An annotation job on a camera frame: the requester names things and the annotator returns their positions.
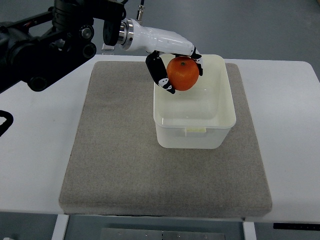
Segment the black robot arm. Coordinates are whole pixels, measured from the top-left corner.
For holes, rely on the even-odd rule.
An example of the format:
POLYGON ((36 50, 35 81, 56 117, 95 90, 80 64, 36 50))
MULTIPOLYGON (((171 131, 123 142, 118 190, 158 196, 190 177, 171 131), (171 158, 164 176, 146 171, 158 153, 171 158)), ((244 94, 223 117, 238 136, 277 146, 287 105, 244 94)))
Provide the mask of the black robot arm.
POLYGON ((94 20, 104 21, 103 41, 118 43, 126 1, 56 0, 46 12, 0 24, 0 91, 25 82, 41 92, 92 59, 94 20))

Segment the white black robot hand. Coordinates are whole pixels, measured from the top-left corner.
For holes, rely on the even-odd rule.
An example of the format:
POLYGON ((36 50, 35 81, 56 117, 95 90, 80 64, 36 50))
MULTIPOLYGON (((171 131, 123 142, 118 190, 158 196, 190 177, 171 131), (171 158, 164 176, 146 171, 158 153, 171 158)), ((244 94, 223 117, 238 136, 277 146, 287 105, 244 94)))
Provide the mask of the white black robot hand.
POLYGON ((196 63, 199 75, 203 75, 202 55, 190 41, 176 32, 142 26, 136 20, 126 18, 121 22, 117 43, 125 51, 144 49, 149 53, 145 63, 153 81, 171 94, 176 89, 170 82, 160 54, 188 57, 196 63))

